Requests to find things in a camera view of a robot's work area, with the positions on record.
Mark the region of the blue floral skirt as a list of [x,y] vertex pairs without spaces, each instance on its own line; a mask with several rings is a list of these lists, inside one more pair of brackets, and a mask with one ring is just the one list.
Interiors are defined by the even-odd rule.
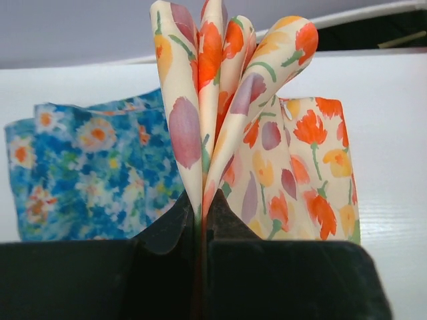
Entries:
[[21,240],[130,238],[181,195],[160,90],[33,112],[5,127]]

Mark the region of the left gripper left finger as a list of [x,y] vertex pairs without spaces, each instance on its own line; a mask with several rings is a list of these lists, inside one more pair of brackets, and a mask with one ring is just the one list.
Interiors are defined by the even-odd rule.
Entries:
[[2,319],[191,319],[186,193],[131,239],[1,245]]

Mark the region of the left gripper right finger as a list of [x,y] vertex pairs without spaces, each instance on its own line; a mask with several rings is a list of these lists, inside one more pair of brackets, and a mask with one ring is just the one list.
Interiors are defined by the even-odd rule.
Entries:
[[391,319],[371,256],[347,241],[260,239],[222,191],[207,220],[208,319]]

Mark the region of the orange floral skirt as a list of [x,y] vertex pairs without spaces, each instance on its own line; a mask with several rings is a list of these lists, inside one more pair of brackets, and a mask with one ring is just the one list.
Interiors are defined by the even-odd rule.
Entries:
[[279,19],[258,41],[251,21],[206,1],[150,8],[161,94],[198,233],[214,195],[264,239],[360,242],[358,198],[342,104],[277,93],[311,62],[315,25]]

